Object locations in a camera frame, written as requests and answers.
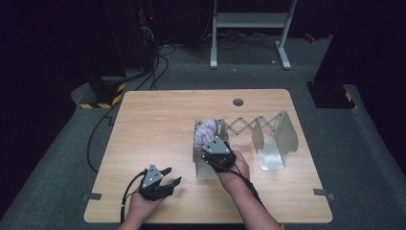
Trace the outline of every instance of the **white metal stand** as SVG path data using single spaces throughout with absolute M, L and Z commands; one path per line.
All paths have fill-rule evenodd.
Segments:
M 217 28 L 283 28 L 281 41 L 276 41 L 283 69 L 290 70 L 291 66 L 284 51 L 284 42 L 293 18 L 297 0 L 292 0 L 289 12 L 217 12 L 217 0 L 213 7 L 213 37 L 210 55 L 210 68 L 217 68 Z

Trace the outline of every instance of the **black cable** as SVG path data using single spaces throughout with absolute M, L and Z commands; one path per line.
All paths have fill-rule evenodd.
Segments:
M 167 66 L 166 66 L 165 69 L 161 72 L 161 74 L 159 74 L 158 78 L 156 78 L 156 79 L 153 80 L 153 82 L 152 82 L 151 87 L 149 88 L 149 90 L 151 90 L 152 86 L 155 87 L 155 88 L 154 88 L 155 90 L 158 89 L 157 86 L 156 86 L 156 82 L 164 75 L 165 72 L 167 72 L 167 70 L 168 70 L 168 68 L 169 68 L 169 61 L 168 61 L 168 59 L 167 59 L 166 57 L 162 57 L 162 56 L 158 56 L 158 60 L 159 60 L 159 58 L 164 59 L 164 60 L 167 62 Z
M 90 134 L 89 140 L 87 141 L 87 151 L 86 151 L 86 157 L 87 157 L 87 164 L 89 165 L 90 169 L 92 169 L 93 172 L 98 173 L 99 171 L 96 170 L 96 168 L 92 165 L 92 163 L 90 162 L 90 145 L 92 143 L 92 139 L 93 139 L 93 135 L 96 132 L 96 129 L 98 128 L 99 124 L 102 122 L 103 119 L 109 119 L 108 121 L 108 125 L 109 126 L 113 126 L 114 124 L 111 123 L 112 121 L 112 117 L 107 117 L 108 114 L 110 114 L 111 111 L 113 111 L 114 108 L 117 107 L 114 106 L 112 108 L 110 108 L 98 121 L 98 123 L 96 124 L 96 126 L 93 128 L 92 134 Z
M 246 178 L 245 176 L 243 176 L 242 174 L 241 174 L 241 172 L 235 172 L 235 171 L 232 171 L 232 170 L 230 170 L 230 169 L 226 169 L 226 168 L 224 168 L 224 167 L 222 167 L 222 166 L 219 166 L 219 165 L 217 165 L 216 163 L 214 163 L 214 162 L 212 162 L 212 161 L 207 161 L 207 164 L 209 164 L 210 166 L 214 166 L 215 168 L 219 168 L 219 169 L 221 169 L 221 170 L 223 170 L 224 172 L 226 172 L 226 173 L 232 173 L 232 174 L 235 174 L 235 175 L 237 175 L 239 178 L 241 178 L 243 181 L 244 181 L 244 183 L 245 183 L 245 185 L 248 187 L 248 189 L 250 190 L 250 192 L 251 192 L 251 194 L 254 196 L 254 198 L 260 203 L 260 205 L 262 205 L 262 207 L 266 210 L 266 208 L 265 208 L 265 206 L 263 205 L 263 203 L 262 203 L 262 201 L 260 200 L 260 198 L 259 198 L 259 194 L 258 194 L 258 192 L 257 192 L 257 190 L 255 189 L 255 187 L 254 187 L 254 184 L 253 183 L 251 183 L 251 181 L 248 179 L 248 178 Z
M 141 175 L 147 175 L 147 171 L 148 171 L 147 169 L 144 169 L 142 172 L 140 172 L 140 173 L 138 173 L 136 176 L 134 176 L 134 178 L 132 178 L 132 180 L 129 182 L 127 188 L 125 189 L 125 192 L 124 192 L 124 195 L 123 195 L 123 200 L 122 200 L 122 210 L 121 210 L 121 212 L 120 212 L 120 222 L 121 222 L 121 223 L 124 222 L 124 214 L 125 214 L 125 203 L 126 203 L 126 200 L 127 200 L 127 198 L 128 198 L 129 196 L 131 196 L 131 195 L 133 195 L 133 194 L 136 193 L 136 192 L 134 192 L 134 193 L 131 193 L 131 194 L 127 195 L 127 194 L 128 194 L 128 191 L 129 191 L 129 189 L 131 188 L 131 185 L 134 183 L 134 181 L 135 181 L 136 179 L 138 179 L 138 177 L 140 177 Z

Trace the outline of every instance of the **gray carpet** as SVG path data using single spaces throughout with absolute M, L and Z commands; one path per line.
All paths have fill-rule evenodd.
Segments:
M 406 229 L 406 178 L 377 133 L 354 85 L 346 85 L 354 109 L 316 108 L 305 85 L 313 81 L 330 38 L 309 44 L 288 38 L 285 50 L 292 69 L 284 71 L 273 42 L 245 40 L 234 50 L 218 50 L 218 67 L 209 69 L 210 49 L 163 48 L 167 72 L 159 90 L 285 88 L 296 106 L 323 186 L 336 195 L 329 202 L 328 224 L 286 224 L 286 229 Z M 237 43 L 221 41 L 232 48 Z M 157 75 L 165 68 L 161 59 Z M 128 71 L 131 76 L 137 74 Z M 145 79 L 131 81 L 133 90 Z M 149 80 L 140 90 L 148 90 Z M 78 102 L 86 85 L 72 93 Z M 116 107 L 111 115 L 119 111 Z M 0 229 L 116 229 L 118 223 L 86 223 L 86 200 L 96 174 L 86 161 L 89 137 L 106 109 L 78 108 L 39 162 L 30 179 L 0 222 Z M 98 168 L 113 126 L 103 119 L 90 146 Z M 238 229 L 240 225 L 147 225 L 144 229 Z

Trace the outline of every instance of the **wooden table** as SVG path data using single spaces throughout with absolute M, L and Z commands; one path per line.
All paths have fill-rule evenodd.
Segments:
M 243 106 L 233 105 L 243 99 Z M 264 172 L 252 143 L 252 132 L 230 133 L 233 150 L 240 150 L 251 170 L 251 181 L 266 209 L 282 223 L 324 223 L 332 220 L 305 135 L 288 91 L 191 90 L 138 91 L 124 95 L 116 123 L 84 214 L 88 222 L 119 222 L 120 207 L 129 181 L 149 164 L 159 170 L 172 167 L 161 184 L 182 176 L 182 181 L 150 217 L 149 223 L 239 223 L 233 201 L 218 180 L 197 180 L 192 162 L 194 122 L 197 119 L 238 117 L 268 120 L 285 110 L 299 137 L 299 148 L 286 158 L 286 169 Z M 140 179 L 133 185 L 135 189 Z

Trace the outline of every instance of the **hand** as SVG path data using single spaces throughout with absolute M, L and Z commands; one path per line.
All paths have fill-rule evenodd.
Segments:
M 119 229 L 139 229 L 155 209 L 164 201 L 164 198 L 156 201 L 145 200 L 142 195 L 135 193 L 131 196 L 128 214 Z
M 236 173 L 241 173 L 244 177 L 250 179 L 250 168 L 245 161 L 244 156 L 238 150 L 235 150 L 234 154 L 236 155 L 237 159 L 235 165 L 230 170 Z M 240 193 L 241 191 L 248 190 L 244 181 L 231 172 L 218 172 L 217 176 L 224 190 L 231 196 L 234 193 Z

